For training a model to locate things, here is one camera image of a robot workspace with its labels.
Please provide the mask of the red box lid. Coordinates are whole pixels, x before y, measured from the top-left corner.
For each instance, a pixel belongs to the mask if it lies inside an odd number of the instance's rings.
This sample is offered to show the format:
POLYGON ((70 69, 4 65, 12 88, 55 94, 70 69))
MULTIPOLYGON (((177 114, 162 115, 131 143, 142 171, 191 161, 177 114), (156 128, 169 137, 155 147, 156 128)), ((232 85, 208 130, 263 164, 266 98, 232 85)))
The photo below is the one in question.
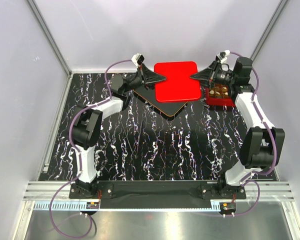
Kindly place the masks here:
POLYGON ((200 82, 191 75, 198 72, 194 61, 158 62, 154 72, 166 77, 155 84, 155 99, 160 103, 197 101, 202 96, 200 82))

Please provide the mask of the metal tweezers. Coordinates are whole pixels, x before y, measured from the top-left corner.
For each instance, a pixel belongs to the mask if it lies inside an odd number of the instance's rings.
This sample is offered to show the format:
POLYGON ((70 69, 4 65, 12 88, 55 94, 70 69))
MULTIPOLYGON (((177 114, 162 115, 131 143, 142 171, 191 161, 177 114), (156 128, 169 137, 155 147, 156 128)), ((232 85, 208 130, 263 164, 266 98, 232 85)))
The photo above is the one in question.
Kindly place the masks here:
POLYGON ((141 118, 141 123, 138 127, 138 131, 137 134, 135 133, 133 135, 133 143, 131 143, 129 136, 128 136, 128 132, 126 130, 126 127, 124 126, 123 122, 121 121, 120 124, 123 128, 123 132, 125 134, 129 149, 131 151, 132 156, 137 159, 138 158, 138 152, 139 152, 139 144, 140 144, 140 138, 141 138, 141 133, 142 133, 142 127, 143 127, 143 123, 144 123, 144 117, 141 118))

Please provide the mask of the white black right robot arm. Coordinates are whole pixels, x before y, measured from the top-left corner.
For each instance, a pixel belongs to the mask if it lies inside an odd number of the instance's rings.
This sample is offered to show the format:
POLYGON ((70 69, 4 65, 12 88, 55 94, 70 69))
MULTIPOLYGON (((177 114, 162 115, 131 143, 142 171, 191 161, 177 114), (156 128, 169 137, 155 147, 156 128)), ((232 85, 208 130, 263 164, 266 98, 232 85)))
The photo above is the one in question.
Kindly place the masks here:
POLYGON ((263 112, 257 89, 250 84, 254 73, 253 60, 238 56, 233 69, 226 63, 227 53, 221 52, 209 67, 190 76, 208 88, 216 84, 228 87, 228 95, 241 113, 247 133, 239 151, 238 162, 224 172, 211 191, 229 198, 255 175, 271 174, 279 163, 285 131, 276 128, 263 112))

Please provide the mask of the red chocolate box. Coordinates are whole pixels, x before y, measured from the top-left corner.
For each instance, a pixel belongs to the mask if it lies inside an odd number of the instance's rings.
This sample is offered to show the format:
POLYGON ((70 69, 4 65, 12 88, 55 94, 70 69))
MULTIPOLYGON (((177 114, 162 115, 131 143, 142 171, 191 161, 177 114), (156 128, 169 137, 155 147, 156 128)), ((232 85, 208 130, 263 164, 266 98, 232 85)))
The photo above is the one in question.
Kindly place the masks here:
POLYGON ((209 106, 236 106, 228 95, 228 87, 222 84, 216 84, 212 88, 205 88, 205 100, 209 106))

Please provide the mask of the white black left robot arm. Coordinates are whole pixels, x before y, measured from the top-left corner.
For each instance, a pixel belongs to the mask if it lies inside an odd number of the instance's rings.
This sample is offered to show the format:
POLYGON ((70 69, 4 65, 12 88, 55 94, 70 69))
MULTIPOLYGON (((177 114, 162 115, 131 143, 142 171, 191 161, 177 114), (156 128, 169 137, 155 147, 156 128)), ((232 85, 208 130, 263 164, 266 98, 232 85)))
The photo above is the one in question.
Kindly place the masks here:
POLYGON ((69 127, 69 142, 75 150, 77 174, 74 185, 87 198, 98 193, 97 171, 95 168, 95 146, 99 140, 102 121, 127 108, 131 96, 127 92, 145 87, 153 89, 155 84, 166 81, 161 74, 140 63, 132 77, 115 74, 105 78, 109 97, 90 105, 77 105, 69 127))

